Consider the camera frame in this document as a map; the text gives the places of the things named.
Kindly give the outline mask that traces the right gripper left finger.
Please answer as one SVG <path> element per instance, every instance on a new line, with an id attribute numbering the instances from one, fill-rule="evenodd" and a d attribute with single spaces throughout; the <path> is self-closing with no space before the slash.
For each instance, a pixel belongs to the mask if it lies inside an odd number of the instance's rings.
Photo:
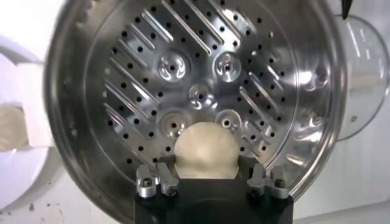
<path id="1" fill-rule="evenodd" d="M 160 193 L 167 197 L 177 195 L 179 179 L 173 172 L 175 156 L 161 157 L 155 167 L 142 164 L 137 170 L 136 188 L 140 198 L 152 198 L 157 195 L 157 188 L 160 187 Z"/>

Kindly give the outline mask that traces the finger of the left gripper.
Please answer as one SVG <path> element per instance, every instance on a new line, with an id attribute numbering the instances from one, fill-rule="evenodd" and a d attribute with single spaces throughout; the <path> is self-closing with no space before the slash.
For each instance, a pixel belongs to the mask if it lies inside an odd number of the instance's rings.
<path id="1" fill-rule="evenodd" d="M 342 19 L 347 19 L 351 6 L 352 0 L 341 0 Z"/>

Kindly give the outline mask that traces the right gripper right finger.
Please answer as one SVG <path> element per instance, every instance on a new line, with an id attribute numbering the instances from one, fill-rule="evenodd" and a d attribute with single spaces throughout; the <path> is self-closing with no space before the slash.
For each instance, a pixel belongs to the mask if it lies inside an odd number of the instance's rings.
<path id="1" fill-rule="evenodd" d="M 289 190 L 283 176 L 283 169 L 276 166 L 267 173 L 264 165 L 255 158 L 239 156 L 239 178 L 244 180 L 248 188 L 259 196 L 266 194 L 276 199 L 287 199 Z"/>

